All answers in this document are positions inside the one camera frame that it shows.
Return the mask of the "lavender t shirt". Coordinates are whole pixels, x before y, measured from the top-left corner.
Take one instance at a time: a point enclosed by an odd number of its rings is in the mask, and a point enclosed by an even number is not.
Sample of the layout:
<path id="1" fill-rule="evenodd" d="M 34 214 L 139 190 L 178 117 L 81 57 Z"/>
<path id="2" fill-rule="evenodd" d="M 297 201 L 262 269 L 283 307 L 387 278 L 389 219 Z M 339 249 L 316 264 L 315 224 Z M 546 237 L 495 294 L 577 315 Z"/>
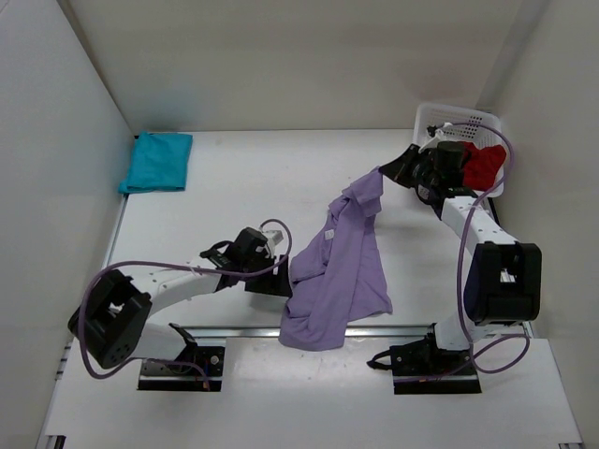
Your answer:
<path id="1" fill-rule="evenodd" d="M 284 346 L 340 348 L 349 323 L 393 312 L 374 229 L 383 193 L 376 168 L 353 181 L 329 203 L 322 229 L 293 257 L 292 296 L 280 324 Z"/>

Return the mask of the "teal t shirt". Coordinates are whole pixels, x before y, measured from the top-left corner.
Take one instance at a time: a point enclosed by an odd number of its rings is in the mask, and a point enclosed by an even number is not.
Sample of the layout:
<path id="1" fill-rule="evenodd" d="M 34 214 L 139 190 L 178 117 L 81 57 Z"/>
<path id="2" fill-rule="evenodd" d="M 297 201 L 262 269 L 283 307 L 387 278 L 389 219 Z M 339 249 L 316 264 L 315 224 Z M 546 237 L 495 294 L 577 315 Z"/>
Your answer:
<path id="1" fill-rule="evenodd" d="M 193 137 L 188 134 L 141 132 L 118 193 L 184 191 L 192 145 Z"/>

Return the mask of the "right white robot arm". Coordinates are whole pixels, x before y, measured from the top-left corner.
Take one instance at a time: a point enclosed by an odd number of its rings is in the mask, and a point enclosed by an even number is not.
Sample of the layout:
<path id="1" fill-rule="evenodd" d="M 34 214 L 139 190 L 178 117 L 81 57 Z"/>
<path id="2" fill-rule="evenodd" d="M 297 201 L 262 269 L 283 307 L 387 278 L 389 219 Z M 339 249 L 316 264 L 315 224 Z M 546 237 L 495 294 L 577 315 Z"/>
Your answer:
<path id="1" fill-rule="evenodd" d="M 416 192 L 442 223 L 460 239 L 459 255 L 471 256 L 458 266 L 457 312 L 432 328 L 435 341 L 424 346 L 420 362 L 440 374 L 462 351 L 487 334 L 537 318 L 541 304 L 542 253 L 505 232 L 482 207 L 482 193 L 467 183 L 473 146 L 437 141 L 422 149 L 410 145 L 380 173 Z"/>

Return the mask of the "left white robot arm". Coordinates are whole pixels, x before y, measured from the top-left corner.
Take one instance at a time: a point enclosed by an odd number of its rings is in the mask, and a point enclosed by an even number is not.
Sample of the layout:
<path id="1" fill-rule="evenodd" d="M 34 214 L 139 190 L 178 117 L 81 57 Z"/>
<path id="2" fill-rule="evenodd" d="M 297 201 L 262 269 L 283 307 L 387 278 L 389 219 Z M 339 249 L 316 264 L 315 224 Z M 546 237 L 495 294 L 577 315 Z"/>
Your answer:
<path id="1" fill-rule="evenodd" d="M 238 284 L 260 295 L 290 297 L 289 254 L 277 246 L 292 242 L 281 221 L 245 227 L 234 240 L 221 240 L 181 264 L 139 262 L 147 273 L 124 273 L 124 262 L 98 272 L 86 287 L 67 328 L 80 342 L 85 367 L 106 379 L 133 360 L 152 361 L 176 374 L 199 375 L 198 346 L 182 326 L 159 326 L 149 319 L 194 297 L 212 295 Z"/>

